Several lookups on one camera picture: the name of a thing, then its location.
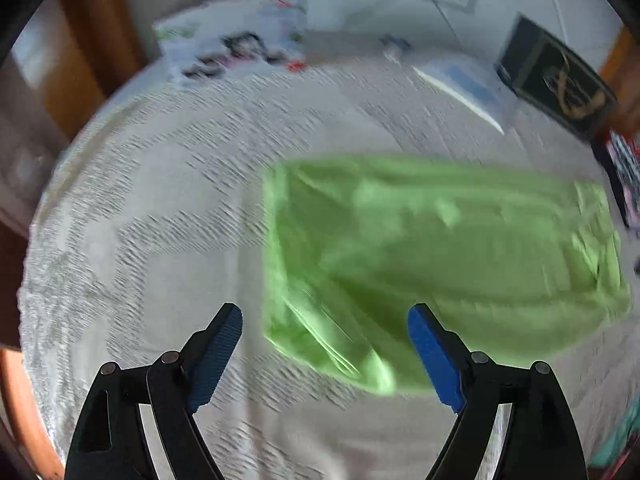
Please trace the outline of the green shirt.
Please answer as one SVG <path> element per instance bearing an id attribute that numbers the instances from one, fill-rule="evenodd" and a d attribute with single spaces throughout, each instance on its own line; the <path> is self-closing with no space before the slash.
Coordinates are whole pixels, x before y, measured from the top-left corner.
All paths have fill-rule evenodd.
<path id="1" fill-rule="evenodd" d="M 525 366 L 630 308 L 601 185 L 409 156 L 281 162 L 264 180 L 266 338 L 372 393 L 431 389 L 426 304 L 469 348 Z"/>

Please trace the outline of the checkered clothes pile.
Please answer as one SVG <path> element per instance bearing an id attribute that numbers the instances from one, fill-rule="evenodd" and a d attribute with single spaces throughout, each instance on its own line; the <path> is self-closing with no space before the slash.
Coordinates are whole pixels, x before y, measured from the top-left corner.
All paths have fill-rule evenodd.
<path id="1" fill-rule="evenodd" d="M 593 140 L 591 149 L 608 177 L 625 228 L 639 237 L 639 142 L 611 129 Z"/>

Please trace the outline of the white booklet with blue patch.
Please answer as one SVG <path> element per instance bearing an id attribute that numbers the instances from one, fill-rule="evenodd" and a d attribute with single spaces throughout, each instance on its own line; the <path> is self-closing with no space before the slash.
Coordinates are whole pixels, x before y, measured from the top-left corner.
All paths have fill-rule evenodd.
<path id="1" fill-rule="evenodd" d="M 469 55 L 451 52 L 436 55 L 413 69 L 500 133 L 509 129 L 518 98 L 489 65 Z"/>

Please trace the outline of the dark green gift bag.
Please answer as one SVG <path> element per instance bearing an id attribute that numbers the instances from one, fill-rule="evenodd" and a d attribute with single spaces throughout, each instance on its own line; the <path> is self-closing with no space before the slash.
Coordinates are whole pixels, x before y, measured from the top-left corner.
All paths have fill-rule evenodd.
<path id="1" fill-rule="evenodd" d="M 520 99 L 584 142 L 597 135 L 617 105 L 597 72 L 523 14 L 516 17 L 496 72 Z"/>

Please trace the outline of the tea set cardboard box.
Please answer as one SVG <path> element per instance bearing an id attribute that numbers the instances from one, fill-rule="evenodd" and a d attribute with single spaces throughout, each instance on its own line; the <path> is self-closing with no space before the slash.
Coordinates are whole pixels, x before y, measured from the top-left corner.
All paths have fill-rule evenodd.
<path id="1" fill-rule="evenodd" d="M 306 65 L 307 0 L 186 0 L 153 23 L 171 80 L 211 80 Z"/>

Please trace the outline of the blue handled scissors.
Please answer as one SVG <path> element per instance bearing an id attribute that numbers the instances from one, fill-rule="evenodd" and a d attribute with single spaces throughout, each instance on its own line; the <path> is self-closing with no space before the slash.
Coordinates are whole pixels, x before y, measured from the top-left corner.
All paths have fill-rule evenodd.
<path id="1" fill-rule="evenodd" d="M 411 44 L 404 38 L 386 35 L 380 41 L 384 58 L 396 64 L 401 64 L 406 54 L 412 49 Z"/>

